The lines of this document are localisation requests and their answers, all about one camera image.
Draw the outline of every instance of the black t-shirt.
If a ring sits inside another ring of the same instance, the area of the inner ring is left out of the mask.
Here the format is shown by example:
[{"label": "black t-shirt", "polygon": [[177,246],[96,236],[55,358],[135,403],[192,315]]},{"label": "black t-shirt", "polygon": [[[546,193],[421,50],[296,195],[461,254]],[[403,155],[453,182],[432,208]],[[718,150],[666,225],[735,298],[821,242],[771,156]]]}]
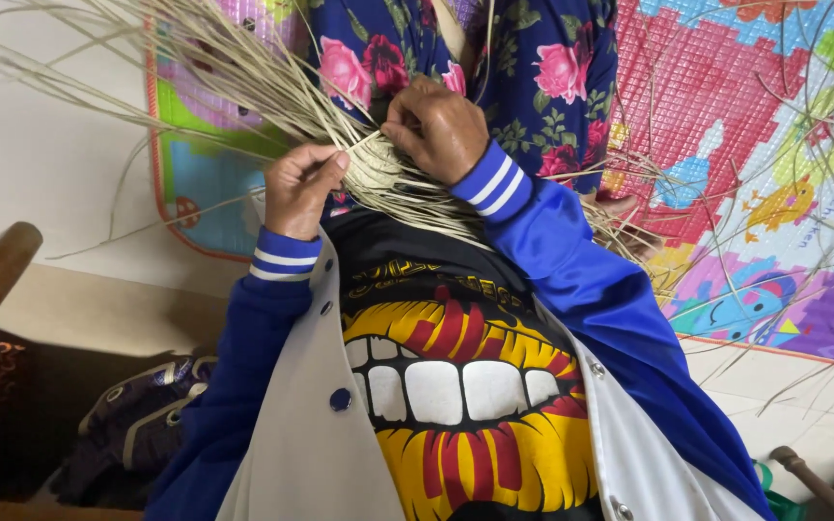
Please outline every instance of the black t-shirt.
[{"label": "black t-shirt", "polygon": [[602,520],[569,342],[509,260],[358,208],[336,247],[347,357],[410,520]]}]

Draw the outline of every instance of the person's left hand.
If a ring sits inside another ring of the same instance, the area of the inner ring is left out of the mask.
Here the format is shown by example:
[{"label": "person's left hand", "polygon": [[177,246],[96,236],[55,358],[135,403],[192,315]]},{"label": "person's left hand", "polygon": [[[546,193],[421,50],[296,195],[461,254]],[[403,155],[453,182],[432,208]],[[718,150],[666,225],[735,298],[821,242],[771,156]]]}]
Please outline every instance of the person's left hand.
[{"label": "person's left hand", "polygon": [[333,145],[302,145],[270,165],[266,178],[266,229],[302,241],[317,238],[323,203],[341,189],[349,155]]}]

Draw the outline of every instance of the tiled floor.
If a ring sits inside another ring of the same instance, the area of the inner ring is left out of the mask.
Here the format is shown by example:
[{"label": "tiled floor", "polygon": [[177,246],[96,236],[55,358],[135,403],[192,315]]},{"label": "tiled floor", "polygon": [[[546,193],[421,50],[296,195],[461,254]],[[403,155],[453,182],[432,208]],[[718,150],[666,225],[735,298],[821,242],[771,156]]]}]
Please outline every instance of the tiled floor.
[{"label": "tiled floor", "polygon": [[[690,373],[732,419],[753,458],[765,461],[788,445],[820,478],[834,481],[834,366],[691,340],[683,345]],[[775,492],[797,502],[812,496],[776,462],[767,464]]]}]

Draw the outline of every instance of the green bag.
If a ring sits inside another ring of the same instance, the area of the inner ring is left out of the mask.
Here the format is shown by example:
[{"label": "green bag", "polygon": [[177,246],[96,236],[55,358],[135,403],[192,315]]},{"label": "green bag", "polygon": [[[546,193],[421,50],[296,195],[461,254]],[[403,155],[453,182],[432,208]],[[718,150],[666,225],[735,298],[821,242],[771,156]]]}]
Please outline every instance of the green bag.
[{"label": "green bag", "polygon": [[762,472],[764,496],[767,498],[768,507],[778,521],[804,521],[806,518],[806,505],[794,503],[778,494],[778,492],[771,491],[771,483],[774,481],[774,475],[771,474],[771,469],[755,460],[752,460],[752,462]]}]

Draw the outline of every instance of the blue button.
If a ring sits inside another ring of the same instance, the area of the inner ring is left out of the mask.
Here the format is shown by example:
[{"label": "blue button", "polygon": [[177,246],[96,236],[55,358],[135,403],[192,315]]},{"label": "blue button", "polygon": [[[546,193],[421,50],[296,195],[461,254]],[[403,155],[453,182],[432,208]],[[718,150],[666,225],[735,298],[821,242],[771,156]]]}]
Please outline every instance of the blue button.
[{"label": "blue button", "polygon": [[341,387],[330,395],[330,408],[334,411],[340,412],[349,409],[353,403],[353,395],[349,389]]}]

